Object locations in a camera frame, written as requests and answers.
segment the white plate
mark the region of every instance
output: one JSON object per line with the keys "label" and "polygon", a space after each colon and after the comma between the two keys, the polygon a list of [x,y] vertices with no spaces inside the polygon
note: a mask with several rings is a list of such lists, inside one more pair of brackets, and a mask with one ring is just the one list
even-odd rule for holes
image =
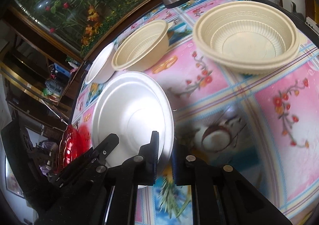
{"label": "white plate", "polygon": [[96,59],[93,61],[89,72],[85,78],[85,84],[91,82],[94,83],[105,83],[114,74],[115,70],[112,67],[112,58],[115,54],[114,43],[108,44],[98,54]]}
{"label": "white plate", "polygon": [[173,114],[159,84],[141,72],[127,72],[102,91],[93,113],[92,144],[95,148],[110,133],[119,145],[106,158],[106,165],[121,165],[148,144],[152,131],[159,132],[158,174],[166,167],[173,148]]}

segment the plastic bowl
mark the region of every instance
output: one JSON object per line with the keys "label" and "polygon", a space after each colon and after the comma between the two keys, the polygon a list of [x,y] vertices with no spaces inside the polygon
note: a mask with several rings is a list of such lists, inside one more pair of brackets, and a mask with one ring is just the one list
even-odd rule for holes
{"label": "plastic bowl", "polygon": [[196,22],[193,39],[205,56],[242,73],[274,71],[299,51],[299,33],[289,17],[251,1],[210,9]]}
{"label": "plastic bowl", "polygon": [[126,72],[104,88],[93,113],[92,145],[95,148],[110,133],[119,137],[119,145],[106,158],[106,165],[121,165],[138,154],[159,132],[158,173],[165,169],[173,148],[173,114],[159,84],[141,72]]}
{"label": "plastic bowl", "polygon": [[115,54],[114,43],[108,44],[98,54],[85,78],[85,84],[105,83],[114,74],[112,58]]}
{"label": "plastic bowl", "polygon": [[112,66],[120,71],[145,71],[156,64],[168,50],[167,30],[173,23],[154,20],[132,33],[118,48]]}

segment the artificial flower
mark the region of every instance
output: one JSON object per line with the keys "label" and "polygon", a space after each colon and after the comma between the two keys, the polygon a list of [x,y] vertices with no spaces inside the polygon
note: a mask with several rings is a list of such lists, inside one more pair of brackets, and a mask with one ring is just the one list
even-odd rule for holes
{"label": "artificial flower", "polygon": [[83,37],[81,42],[83,45],[87,46],[89,44],[89,39],[87,37]]}
{"label": "artificial flower", "polygon": [[87,27],[85,28],[85,34],[89,34],[89,36],[92,36],[93,29],[91,25],[87,25]]}
{"label": "artificial flower", "polygon": [[93,12],[95,12],[94,7],[92,5],[90,5],[90,8],[87,12],[91,15]]}
{"label": "artificial flower", "polygon": [[97,21],[97,20],[98,20],[98,13],[97,13],[97,12],[94,12],[92,15],[90,15],[90,16],[87,17],[87,20]]}

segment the table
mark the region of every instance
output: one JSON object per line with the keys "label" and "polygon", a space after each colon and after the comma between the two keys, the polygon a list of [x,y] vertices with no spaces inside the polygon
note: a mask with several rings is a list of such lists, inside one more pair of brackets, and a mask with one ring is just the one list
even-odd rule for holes
{"label": "table", "polygon": [[[194,23],[210,8],[233,1],[238,0],[191,0],[174,9],[159,6],[120,34],[115,48],[152,20],[173,22],[168,53],[145,73],[170,101],[176,137],[210,164],[234,166],[297,224],[318,203],[319,50],[300,32],[297,58],[258,76],[234,73],[205,58],[192,41]],[[306,25],[293,20],[309,33]],[[72,124],[84,137],[91,136],[96,100],[107,83],[81,88]],[[205,152],[197,150],[198,143],[221,127],[230,134],[223,138],[225,146],[208,143]],[[91,147],[90,139],[85,145]],[[138,190],[136,224],[192,224],[189,188],[173,185],[169,167],[155,186]]]}

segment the plastic tablecloth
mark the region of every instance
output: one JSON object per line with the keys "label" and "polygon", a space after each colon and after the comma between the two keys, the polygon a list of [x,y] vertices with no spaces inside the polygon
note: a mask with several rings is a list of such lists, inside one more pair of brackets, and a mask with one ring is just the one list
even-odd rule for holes
{"label": "plastic tablecloth", "polygon": [[[195,22],[210,8],[233,1],[238,0],[159,6],[120,34],[115,46],[152,20],[173,22],[167,54],[145,73],[170,101],[175,136],[210,164],[234,166],[297,224],[318,203],[319,50],[302,34],[295,60],[258,76],[234,73],[204,57],[192,40]],[[72,124],[88,138],[87,149],[94,107],[106,85],[83,85],[77,99]],[[220,126],[231,134],[227,147],[198,150],[204,132]],[[192,224],[190,190],[173,184],[169,168],[155,186],[138,190],[137,201],[136,224]]]}

